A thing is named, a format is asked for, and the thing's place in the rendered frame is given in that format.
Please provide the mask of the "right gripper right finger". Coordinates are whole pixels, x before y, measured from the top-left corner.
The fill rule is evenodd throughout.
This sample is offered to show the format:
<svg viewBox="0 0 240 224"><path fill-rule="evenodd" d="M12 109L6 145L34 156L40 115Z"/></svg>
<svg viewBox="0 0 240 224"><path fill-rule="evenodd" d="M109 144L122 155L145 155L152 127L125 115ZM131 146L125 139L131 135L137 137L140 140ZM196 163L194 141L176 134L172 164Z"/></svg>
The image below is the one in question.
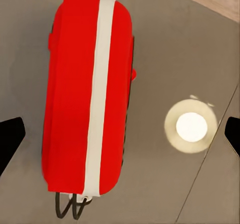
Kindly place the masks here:
<svg viewBox="0 0 240 224"><path fill-rule="evenodd" d="M240 156L240 118L229 117L224 134Z"/></svg>

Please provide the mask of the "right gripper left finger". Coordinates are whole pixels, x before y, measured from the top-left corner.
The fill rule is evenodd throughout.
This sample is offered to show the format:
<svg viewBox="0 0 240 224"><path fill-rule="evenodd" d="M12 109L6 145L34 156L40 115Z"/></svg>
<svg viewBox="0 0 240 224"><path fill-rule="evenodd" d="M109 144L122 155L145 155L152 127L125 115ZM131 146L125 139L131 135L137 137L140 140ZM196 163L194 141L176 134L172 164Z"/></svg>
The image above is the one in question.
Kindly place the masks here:
<svg viewBox="0 0 240 224"><path fill-rule="evenodd" d="M26 136L21 117L0 122L0 176Z"/></svg>

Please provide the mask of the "radio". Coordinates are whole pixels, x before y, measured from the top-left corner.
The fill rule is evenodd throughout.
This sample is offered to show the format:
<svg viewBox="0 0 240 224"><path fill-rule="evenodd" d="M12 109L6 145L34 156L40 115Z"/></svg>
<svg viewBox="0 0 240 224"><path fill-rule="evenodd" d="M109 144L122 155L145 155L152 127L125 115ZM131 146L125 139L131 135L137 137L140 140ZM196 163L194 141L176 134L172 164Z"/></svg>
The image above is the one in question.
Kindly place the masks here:
<svg viewBox="0 0 240 224"><path fill-rule="evenodd" d="M48 50L42 173L48 192L56 192L57 217L72 205L78 220L92 197L110 191L120 176L137 75L131 16L116 0L64 0ZM60 193L69 194L62 214Z"/></svg>

